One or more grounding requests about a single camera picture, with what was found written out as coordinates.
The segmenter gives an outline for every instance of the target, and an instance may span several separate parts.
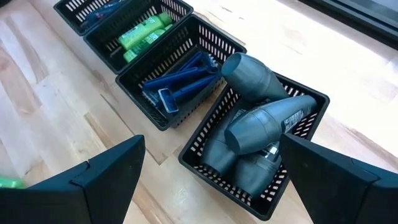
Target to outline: light wood grain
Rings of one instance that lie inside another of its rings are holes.
[[[143,134],[147,153],[125,223],[260,223],[178,163],[221,89],[160,132],[53,10],[0,9],[0,175],[28,186]],[[331,98],[313,142],[398,172],[398,52],[290,0],[186,0],[271,69]],[[269,223],[311,223],[290,183]]]

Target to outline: bottle cap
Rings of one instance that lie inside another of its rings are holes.
[[[159,14],[159,19],[163,22],[164,26],[167,26],[172,23],[172,19],[167,14],[167,12],[162,12]]]

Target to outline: hair dryer label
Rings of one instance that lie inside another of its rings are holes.
[[[298,122],[300,122],[304,117],[303,110],[299,110],[294,113],[292,116],[288,117],[286,120],[282,122],[282,130],[284,133],[289,132]]]

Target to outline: green object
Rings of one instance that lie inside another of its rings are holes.
[[[165,31],[162,29],[156,30],[155,32],[153,32],[153,33],[149,34],[147,37],[145,37],[144,40],[140,41],[137,45],[133,46],[126,53],[124,53],[123,57],[124,57],[124,59],[126,59],[127,63],[131,62],[141,52],[143,52],[146,48],[148,48],[150,46],[150,44],[155,42],[155,40],[157,40],[162,34],[164,34],[164,32]]]
[[[124,49],[130,50],[153,31],[163,29],[171,23],[172,20],[167,12],[163,12],[158,16],[151,16],[119,37],[119,42]]]
[[[0,177],[0,188],[24,189],[25,185],[21,179]]]

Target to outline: bottle label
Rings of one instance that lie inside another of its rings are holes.
[[[148,48],[150,46],[150,44],[153,43],[158,38],[159,38],[158,35],[151,33],[143,41],[141,41],[139,44],[135,45],[131,50],[135,54],[140,54],[143,50]]]
[[[148,24],[153,24],[156,21],[153,18],[148,18],[146,20],[144,20],[144,22],[141,22],[140,24],[136,25],[134,28],[132,28],[131,30],[127,31],[125,34],[123,34],[121,36],[122,39],[124,38],[131,38],[131,34],[135,33],[136,29],[140,28],[140,27],[144,27]]]
[[[146,26],[147,24],[152,24],[152,23],[155,23],[155,22],[156,21],[153,18],[150,17],[150,18],[144,20],[144,22],[142,22],[142,24],[144,24]]]
[[[125,34],[123,34],[122,36],[120,36],[120,38],[125,39],[128,38],[133,32],[135,32],[136,29],[138,29],[140,26],[142,26],[142,24],[138,24],[137,26],[135,26],[134,28],[132,28],[131,30],[127,31]]]
[[[288,117],[282,122],[282,130],[284,133],[289,132],[298,122],[304,118],[303,110],[299,110],[292,116]]]

